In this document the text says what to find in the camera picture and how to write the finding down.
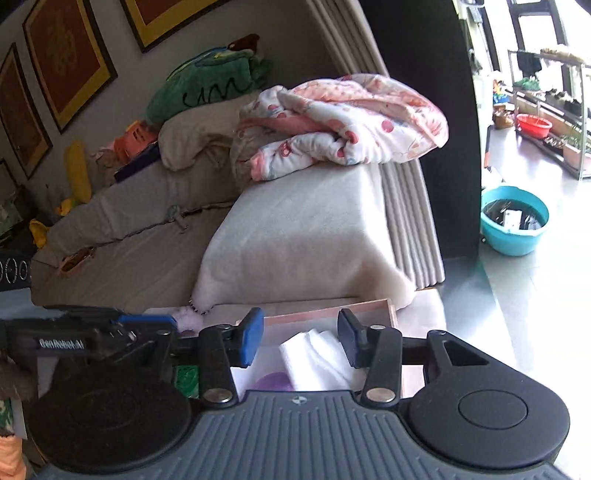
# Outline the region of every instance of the purple object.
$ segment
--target purple object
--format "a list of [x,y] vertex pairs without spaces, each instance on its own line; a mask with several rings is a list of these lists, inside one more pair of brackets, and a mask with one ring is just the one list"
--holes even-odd
[[274,372],[259,379],[249,390],[267,390],[272,392],[293,392],[290,377],[284,372]]

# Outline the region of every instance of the pink floral blanket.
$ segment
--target pink floral blanket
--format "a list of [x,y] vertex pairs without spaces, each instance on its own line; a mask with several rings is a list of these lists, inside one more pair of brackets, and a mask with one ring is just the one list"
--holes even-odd
[[448,135],[445,116],[425,97],[361,73],[265,90],[242,108],[230,156],[238,177],[273,180],[320,161],[403,163]]

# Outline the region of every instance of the blue plastic basin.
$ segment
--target blue plastic basin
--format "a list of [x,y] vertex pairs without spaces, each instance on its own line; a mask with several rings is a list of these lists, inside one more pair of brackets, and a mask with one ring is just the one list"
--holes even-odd
[[[538,230],[513,230],[509,231],[506,227],[498,225],[489,219],[483,210],[486,205],[495,200],[519,200],[533,207],[541,216],[544,226]],[[540,242],[542,235],[548,229],[550,212],[548,207],[533,193],[521,190],[517,187],[502,185],[494,189],[486,189],[482,192],[480,202],[480,229],[486,238],[487,243],[498,252],[520,257],[527,255],[535,250]]]

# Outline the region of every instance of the black speaker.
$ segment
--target black speaker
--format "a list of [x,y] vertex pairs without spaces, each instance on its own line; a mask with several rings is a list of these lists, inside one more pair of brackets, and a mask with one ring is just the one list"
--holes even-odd
[[31,259],[20,252],[0,248],[0,292],[31,286]]

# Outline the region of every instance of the potted plant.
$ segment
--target potted plant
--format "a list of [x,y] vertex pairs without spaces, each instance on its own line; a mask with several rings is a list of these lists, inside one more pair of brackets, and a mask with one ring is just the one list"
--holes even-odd
[[[578,127],[573,127],[573,131],[571,135],[565,135],[562,137],[564,141],[564,160],[568,163],[571,167],[579,169],[579,165],[581,162],[581,130]],[[588,138],[586,140],[586,148],[585,148],[585,161],[583,163],[583,169],[587,170],[591,168],[591,142]]]

